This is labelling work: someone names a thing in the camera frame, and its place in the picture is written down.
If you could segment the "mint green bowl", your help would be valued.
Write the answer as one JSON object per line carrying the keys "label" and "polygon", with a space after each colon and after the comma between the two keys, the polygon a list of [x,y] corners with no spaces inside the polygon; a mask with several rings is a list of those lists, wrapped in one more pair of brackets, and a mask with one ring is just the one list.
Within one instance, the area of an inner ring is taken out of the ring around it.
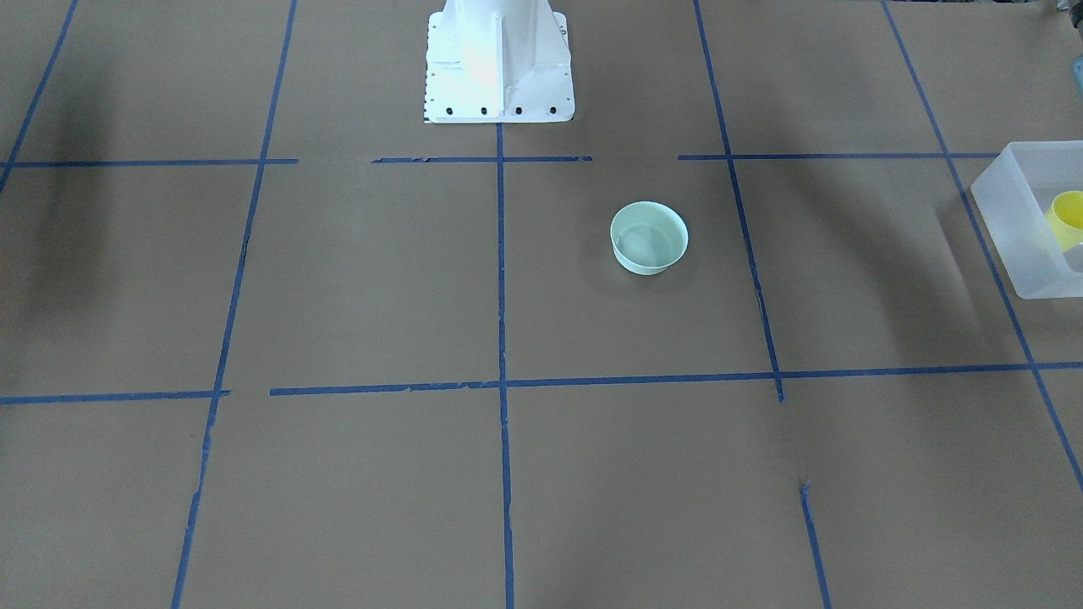
{"label": "mint green bowl", "polygon": [[656,200],[635,200],[619,208],[608,236],[615,260],[637,275],[657,275],[676,265],[690,243],[684,219]]}

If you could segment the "yellow plastic cup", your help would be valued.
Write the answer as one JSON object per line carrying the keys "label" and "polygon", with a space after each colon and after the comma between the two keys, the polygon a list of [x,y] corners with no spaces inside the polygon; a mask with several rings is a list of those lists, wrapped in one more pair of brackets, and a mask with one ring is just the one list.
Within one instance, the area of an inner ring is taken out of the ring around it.
{"label": "yellow plastic cup", "polygon": [[1045,212],[1046,223],[1051,228],[1053,239],[1056,239],[1061,251],[1067,252],[1082,243],[1082,192],[1065,190],[1053,197]]}

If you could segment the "translucent plastic bin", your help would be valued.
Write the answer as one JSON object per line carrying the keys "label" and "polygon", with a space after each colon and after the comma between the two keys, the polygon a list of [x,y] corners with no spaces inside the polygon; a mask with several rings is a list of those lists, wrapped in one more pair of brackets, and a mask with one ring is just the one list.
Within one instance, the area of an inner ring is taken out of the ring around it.
{"label": "translucent plastic bin", "polygon": [[970,190],[1014,291],[1022,299],[1079,298],[1080,246],[1064,251],[1045,212],[1082,185],[1080,141],[1012,142]]}

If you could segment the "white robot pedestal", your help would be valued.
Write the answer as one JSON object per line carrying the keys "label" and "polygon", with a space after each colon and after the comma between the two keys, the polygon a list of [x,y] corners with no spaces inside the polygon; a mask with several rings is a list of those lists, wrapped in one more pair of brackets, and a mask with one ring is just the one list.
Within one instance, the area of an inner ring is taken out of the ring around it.
{"label": "white robot pedestal", "polygon": [[573,120],[567,20],[548,1],[448,1],[426,34],[426,124]]}

